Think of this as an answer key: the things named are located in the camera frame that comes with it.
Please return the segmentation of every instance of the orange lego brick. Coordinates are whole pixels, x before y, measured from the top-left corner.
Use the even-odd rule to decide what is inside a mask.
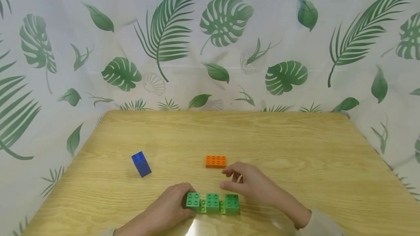
[[[226,168],[225,156],[206,156],[206,168]]]

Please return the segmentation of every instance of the sleeve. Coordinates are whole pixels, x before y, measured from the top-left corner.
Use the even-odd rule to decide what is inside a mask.
[[[326,214],[312,209],[311,219],[305,228],[296,231],[296,236],[345,236],[343,230]]]
[[[113,236],[115,229],[108,229],[103,233],[99,234],[98,236]]]

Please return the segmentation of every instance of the wooden table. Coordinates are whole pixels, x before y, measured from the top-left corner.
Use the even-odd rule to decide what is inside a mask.
[[[152,173],[141,178],[131,155]],[[167,186],[188,181],[225,192],[206,155],[257,165],[349,236],[416,235],[420,205],[342,114],[111,111],[72,162],[24,236],[95,236],[144,210]],[[197,215],[168,235],[287,235],[277,210],[240,196],[240,216]]]

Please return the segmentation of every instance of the green brick row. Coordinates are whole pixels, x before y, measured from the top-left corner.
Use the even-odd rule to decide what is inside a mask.
[[[224,200],[219,199],[217,193],[207,193],[205,200],[200,198],[200,193],[188,192],[186,207],[197,213],[215,213],[238,215],[240,213],[239,198],[237,194],[226,194]]]

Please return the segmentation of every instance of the fabric backdrop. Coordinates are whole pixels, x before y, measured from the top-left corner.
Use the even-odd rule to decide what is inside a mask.
[[[341,111],[420,200],[419,11],[420,0],[0,0],[0,234],[22,233],[112,109]]]

